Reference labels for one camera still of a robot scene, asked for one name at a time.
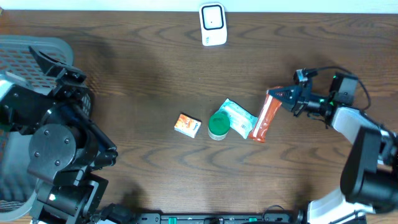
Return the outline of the red chocolate bar wrapper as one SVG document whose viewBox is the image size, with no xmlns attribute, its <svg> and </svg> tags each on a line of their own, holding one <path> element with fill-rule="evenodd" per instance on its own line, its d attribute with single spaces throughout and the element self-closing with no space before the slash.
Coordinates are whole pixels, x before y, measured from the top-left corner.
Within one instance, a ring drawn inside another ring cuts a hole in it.
<svg viewBox="0 0 398 224">
<path fill-rule="evenodd" d="M 262 110 L 257 118 L 256 124 L 252 131 L 249 133 L 248 138 L 256 142 L 265 143 L 266 134 L 270 128 L 271 122 L 273 121 L 276 112 L 282 105 L 282 102 L 271 96 L 270 90 L 282 88 L 281 86 L 275 86 L 266 92 L 266 99 L 264 101 Z"/>
</svg>

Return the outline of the green white wipes packet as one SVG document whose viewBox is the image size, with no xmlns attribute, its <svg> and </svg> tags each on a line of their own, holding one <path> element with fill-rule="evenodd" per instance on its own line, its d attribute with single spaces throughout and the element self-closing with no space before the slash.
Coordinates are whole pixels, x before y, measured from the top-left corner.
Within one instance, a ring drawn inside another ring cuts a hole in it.
<svg viewBox="0 0 398 224">
<path fill-rule="evenodd" d="M 229 98 L 220 106 L 218 113 L 225 114 L 230 120 L 230 127 L 244 139 L 248 137 L 257 123 L 257 117 Z"/>
</svg>

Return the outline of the green lid jar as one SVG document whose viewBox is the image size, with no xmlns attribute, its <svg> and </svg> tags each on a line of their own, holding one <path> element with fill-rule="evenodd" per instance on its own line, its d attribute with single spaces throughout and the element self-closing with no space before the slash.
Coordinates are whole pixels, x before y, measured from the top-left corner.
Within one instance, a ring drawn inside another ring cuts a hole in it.
<svg viewBox="0 0 398 224">
<path fill-rule="evenodd" d="M 223 113 L 213 114 L 208 122 L 208 135 L 215 141 L 223 140 L 230 130 L 230 120 Z"/>
</svg>

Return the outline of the orange small box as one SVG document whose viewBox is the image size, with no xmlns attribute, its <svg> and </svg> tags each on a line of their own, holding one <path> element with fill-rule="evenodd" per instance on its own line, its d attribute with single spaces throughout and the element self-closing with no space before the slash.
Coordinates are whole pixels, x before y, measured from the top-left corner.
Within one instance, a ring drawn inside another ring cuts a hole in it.
<svg viewBox="0 0 398 224">
<path fill-rule="evenodd" d="M 185 114 L 180 114 L 177 122 L 174 125 L 174 130 L 191 138 L 195 138 L 200 126 L 201 121 L 191 118 Z"/>
</svg>

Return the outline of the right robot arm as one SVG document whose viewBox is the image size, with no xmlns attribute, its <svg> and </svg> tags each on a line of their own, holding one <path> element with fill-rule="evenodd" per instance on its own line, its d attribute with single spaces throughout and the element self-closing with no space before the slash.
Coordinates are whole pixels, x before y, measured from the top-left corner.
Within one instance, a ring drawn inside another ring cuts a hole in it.
<svg viewBox="0 0 398 224">
<path fill-rule="evenodd" d="M 306 112 L 342 134 L 352 145 L 340 185 L 293 215 L 292 223 L 366 223 L 368 214 L 397 209 L 397 133 L 352 106 L 360 79 L 350 73 L 333 76 L 329 94 L 312 92 L 316 72 L 298 70 L 293 86 L 268 90 L 294 116 Z"/>
</svg>

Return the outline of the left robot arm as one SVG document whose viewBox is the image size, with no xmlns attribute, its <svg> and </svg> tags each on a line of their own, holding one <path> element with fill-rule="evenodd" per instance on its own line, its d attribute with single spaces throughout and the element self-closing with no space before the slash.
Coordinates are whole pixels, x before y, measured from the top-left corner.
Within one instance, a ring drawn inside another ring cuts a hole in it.
<svg viewBox="0 0 398 224">
<path fill-rule="evenodd" d="M 15 74 L 1 75 L 1 124 L 30 136 L 27 172 L 37 179 L 29 199 L 3 208 L 1 220 L 29 214 L 33 223 L 96 223 L 108 181 L 95 171 L 115 164 L 116 145 L 85 110 L 93 96 L 86 75 L 35 47 L 29 52 L 56 85 L 43 94 Z"/>
</svg>

